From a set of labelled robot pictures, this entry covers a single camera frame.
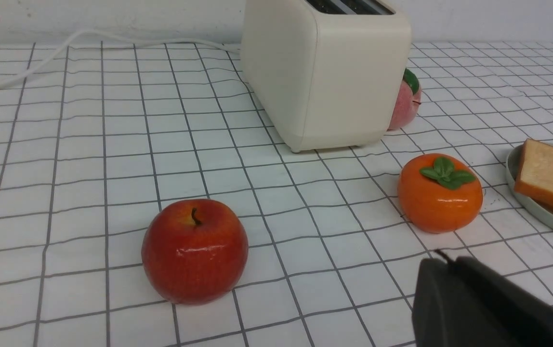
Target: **persimmon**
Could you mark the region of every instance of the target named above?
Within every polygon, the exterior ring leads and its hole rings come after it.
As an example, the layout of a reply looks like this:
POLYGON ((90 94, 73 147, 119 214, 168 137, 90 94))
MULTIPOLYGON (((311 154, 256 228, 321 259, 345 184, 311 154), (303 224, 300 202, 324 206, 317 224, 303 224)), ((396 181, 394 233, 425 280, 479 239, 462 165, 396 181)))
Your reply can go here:
POLYGON ((480 213, 482 185, 456 158, 429 153, 410 160, 400 172, 398 200, 422 231, 445 233, 470 224, 480 213))

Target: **plate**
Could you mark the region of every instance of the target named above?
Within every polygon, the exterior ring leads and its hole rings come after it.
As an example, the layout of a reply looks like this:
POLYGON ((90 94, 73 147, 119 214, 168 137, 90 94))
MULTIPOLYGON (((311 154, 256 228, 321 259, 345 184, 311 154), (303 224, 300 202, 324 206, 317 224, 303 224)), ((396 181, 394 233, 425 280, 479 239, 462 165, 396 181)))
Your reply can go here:
POLYGON ((508 154, 508 158, 506 159, 506 182, 508 183, 508 187, 510 187, 510 191, 516 200, 520 202, 532 216, 543 222, 549 228, 553 229, 552 213, 544 207, 541 207, 533 199, 514 191, 514 180, 516 180, 516 176, 518 174, 521 152, 523 152, 523 145, 515 147, 512 152, 508 154))

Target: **wall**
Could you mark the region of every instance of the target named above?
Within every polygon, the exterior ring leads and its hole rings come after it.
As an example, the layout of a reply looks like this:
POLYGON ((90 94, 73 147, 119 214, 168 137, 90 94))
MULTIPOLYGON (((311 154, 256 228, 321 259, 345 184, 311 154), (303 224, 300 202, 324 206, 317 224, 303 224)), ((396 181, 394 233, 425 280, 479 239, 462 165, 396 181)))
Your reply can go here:
MULTIPOLYGON (((245 0, 0 0, 0 42, 59 41, 78 28, 237 42, 245 0)), ((392 0, 415 40, 553 41, 553 1, 392 0)))

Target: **black object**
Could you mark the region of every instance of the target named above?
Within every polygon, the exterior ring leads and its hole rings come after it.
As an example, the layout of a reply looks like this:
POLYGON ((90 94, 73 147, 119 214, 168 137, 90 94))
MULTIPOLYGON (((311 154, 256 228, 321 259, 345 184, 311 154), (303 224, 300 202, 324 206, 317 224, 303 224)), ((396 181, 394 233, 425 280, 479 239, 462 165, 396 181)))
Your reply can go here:
POLYGON ((553 347, 553 308, 473 257, 420 262, 418 347, 553 347))

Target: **green leaf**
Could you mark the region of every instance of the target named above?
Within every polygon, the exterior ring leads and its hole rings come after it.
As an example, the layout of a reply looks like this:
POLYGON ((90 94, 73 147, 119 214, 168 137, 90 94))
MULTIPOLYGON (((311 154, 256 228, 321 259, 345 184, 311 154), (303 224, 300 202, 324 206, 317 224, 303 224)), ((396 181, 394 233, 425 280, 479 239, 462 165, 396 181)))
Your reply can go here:
POLYGON ((438 180, 439 184, 450 189, 450 190, 456 190, 456 189, 459 189, 463 184, 460 182, 460 181, 453 181, 453 180, 450 180, 450 181, 446 181, 444 180, 443 178, 439 179, 438 180))
POLYGON ((457 170, 452 172, 450 174, 450 178, 464 184, 470 184, 475 181, 475 176, 465 170, 457 170))
POLYGON ((437 157, 433 167, 440 177, 448 177, 454 171, 454 164, 446 157, 437 157))
POLYGON ((411 72, 408 68, 405 68, 405 73, 403 74, 403 81, 409 85, 411 92, 415 95, 420 89, 420 81, 416 77, 415 73, 411 72))
POLYGON ((420 173, 431 180, 439 180, 441 178, 437 171, 435 171, 432 167, 422 167, 422 169, 420 169, 420 173))

